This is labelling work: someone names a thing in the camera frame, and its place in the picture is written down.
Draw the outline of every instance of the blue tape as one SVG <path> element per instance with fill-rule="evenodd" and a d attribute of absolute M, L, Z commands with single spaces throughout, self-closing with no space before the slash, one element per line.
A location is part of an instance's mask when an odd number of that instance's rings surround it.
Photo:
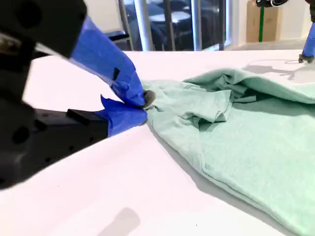
<path fill-rule="evenodd" d="M 143 88 L 132 61 L 90 17 L 83 24 L 70 61 L 100 77 L 125 103 L 136 107 L 145 105 Z M 113 80 L 115 69 L 119 73 Z"/>
<path fill-rule="evenodd" d="M 142 110 L 126 105 L 125 103 L 106 99 L 101 96 L 104 110 L 95 112 L 98 116 L 108 120 L 108 136 L 122 133 L 133 127 L 144 124 L 148 114 Z"/>
<path fill-rule="evenodd" d="M 315 23 L 312 24 L 309 36 L 307 37 L 304 45 L 302 55 L 306 57 L 315 56 Z"/>

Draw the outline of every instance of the white table surface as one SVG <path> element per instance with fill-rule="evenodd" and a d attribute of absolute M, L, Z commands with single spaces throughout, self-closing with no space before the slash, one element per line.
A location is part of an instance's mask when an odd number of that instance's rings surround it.
<path fill-rule="evenodd" d="M 300 51 L 138 53 L 143 80 L 182 80 L 221 67 L 287 81 Z M 36 108 L 102 109 L 101 79 L 57 57 L 33 61 L 24 100 Z M 104 140 L 0 192 L 1 236 L 291 236 L 209 183 L 147 126 Z"/>

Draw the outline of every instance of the floor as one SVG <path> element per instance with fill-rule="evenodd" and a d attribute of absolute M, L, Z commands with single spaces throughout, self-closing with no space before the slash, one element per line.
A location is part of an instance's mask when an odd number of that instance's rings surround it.
<path fill-rule="evenodd" d="M 283 40 L 278 42 L 262 42 L 262 43 L 248 43 L 234 51 L 243 50 L 287 50 L 287 49 L 303 49 L 305 44 L 305 39 L 293 39 L 293 40 Z"/>

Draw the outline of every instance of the metal pole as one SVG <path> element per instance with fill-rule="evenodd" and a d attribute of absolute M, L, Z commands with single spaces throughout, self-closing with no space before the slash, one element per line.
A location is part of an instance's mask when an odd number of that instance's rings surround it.
<path fill-rule="evenodd" d="M 219 50 L 224 51 L 225 48 L 225 32 L 226 32 L 226 0 L 219 1 L 219 23 L 222 29 Z"/>
<path fill-rule="evenodd" d="M 124 31 L 126 34 L 129 35 L 130 49 L 133 51 L 133 41 L 130 34 L 130 27 L 129 27 L 128 17 L 127 17 L 127 12 L 126 12 L 126 7 L 125 7 L 125 0 L 119 0 L 118 3 L 119 3 L 119 11 L 122 18 Z"/>
<path fill-rule="evenodd" d="M 167 34 L 167 46 L 170 51 L 175 51 L 174 29 L 172 22 L 172 10 L 169 0 L 163 0 L 165 14 L 165 28 Z"/>
<path fill-rule="evenodd" d="M 200 0 L 191 0 L 191 20 L 192 20 L 193 50 L 201 51 L 202 50 L 202 36 L 201 36 Z"/>
<path fill-rule="evenodd" d="M 147 2 L 146 0 L 135 0 L 134 6 L 136 8 L 142 50 L 153 51 L 153 41 Z"/>

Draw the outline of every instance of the wall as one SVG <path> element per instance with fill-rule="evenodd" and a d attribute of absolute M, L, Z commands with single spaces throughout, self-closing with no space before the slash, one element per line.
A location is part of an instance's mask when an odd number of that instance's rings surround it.
<path fill-rule="evenodd" d="M 232 44 L 230 48 L 246 44 L 247 2 L 232 1 Z M 282 7 L 280 39 L 304 38 L 311 26 L 309 5 L 303 0 L 290 0 Z"/>
<path fill-rule="evenodd" d="M 123 30 L 118 0 L 84 0 L 94 23 L 103 31 Z"/>
<path fill-rule="evenodd" d="M 282 6 L 280 39 L 301 38 L 310 22 L 309 5 L 302 0 L 290 0 Z"/>

